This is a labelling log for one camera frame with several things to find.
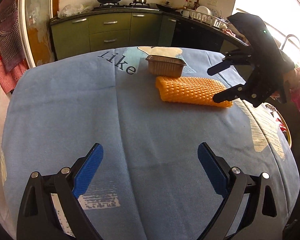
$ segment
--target kitchen cabinet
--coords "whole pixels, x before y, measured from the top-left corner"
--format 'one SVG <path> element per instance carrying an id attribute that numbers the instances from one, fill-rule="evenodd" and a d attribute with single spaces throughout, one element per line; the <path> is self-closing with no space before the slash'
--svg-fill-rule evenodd
<path id="1" fill-rule="evenodd" d="M 90 50 L 115 49 L 129 46 L 130 30 L 94 33 L 89 35 Z"/>
<path id="2" fill-rule="evenodd" d="M 157 46 L 161 20 L 161 14 L 132 13 L 129 45 Z"/>
<path id="3" fill-rule="evenodd" d="M 52 25 L 51 30 L 58 60 L 90 52 L 88 18 Z"/>
<path id="4" fill-rule="evenodd" d="M 131 13 L 106 13 L 89 16 L 89 34 L 129 30 Z"/>
<path id="5" fill-rule="evenodd" d="M 219 52 L 223 40 L 221 35 L 196 24 L 177 21 L 171 46 Z"/>
<path id="6" fill-rule="evenodd" d="M 159 47 L 170 47 L 173 39 L 177 19 L 163 15 L 159 34 Z"/>

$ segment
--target food container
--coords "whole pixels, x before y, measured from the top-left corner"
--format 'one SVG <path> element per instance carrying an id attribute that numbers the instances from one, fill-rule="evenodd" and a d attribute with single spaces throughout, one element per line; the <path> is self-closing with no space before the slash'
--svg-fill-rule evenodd
<path id="1" fill-rule="evenodd" d="M 149 55 L 146 60 L 149 72 L 157 76 L 181 77 L 183 67 L 187 65 L 182 59 L 175 57 Z"/>

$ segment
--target robotic hand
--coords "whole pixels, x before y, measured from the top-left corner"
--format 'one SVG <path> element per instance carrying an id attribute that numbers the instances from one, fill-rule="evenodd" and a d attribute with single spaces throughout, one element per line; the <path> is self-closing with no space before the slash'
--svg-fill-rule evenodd
<path id="1" fill-rule="evenodd" d="M 231 65 L 251 65 L 254 70 L 244 85 L 238 84 L 215 94 L 213 101 L 221 103 L 241 98 L 258 107 L 278 92 L 278 100 L 286 103 L 283 74 L 295 68 L 294 62 L 278 49 L 259 16 L 236 13 L 228 19 L 249 40 L 251 46 L 227 52 L 221 63 L 208 69 L 208 74 L 215 75 Z"/>

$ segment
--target plastic bag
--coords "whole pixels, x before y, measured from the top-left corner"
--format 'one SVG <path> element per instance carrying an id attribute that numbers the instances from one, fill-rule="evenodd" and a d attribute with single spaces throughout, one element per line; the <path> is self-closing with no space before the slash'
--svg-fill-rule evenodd
<path id="1" fill-rule="evenodd" d="M 92 4 L 68 4 L 66 5 L 60 12 L 58 12 L 58 17 L 63 18 L 63 17 L 68 17 L 71 15 L 79 14 L 82 12 L 89 12 L 93 10 L 93 5 Z"/>

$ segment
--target red plaid cloth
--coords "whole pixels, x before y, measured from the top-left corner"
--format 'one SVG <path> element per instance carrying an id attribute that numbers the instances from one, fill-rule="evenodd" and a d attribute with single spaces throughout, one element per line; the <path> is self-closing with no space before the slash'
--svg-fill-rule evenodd
<path id="1" fill-rule="evenodd" d="M 15 89 L 17 82 L 27 70 L 25 61 L 19 62 L 10 72 L 6 72 L 2 61 L 0 60 L 0 85 L 5 93 Z"/>

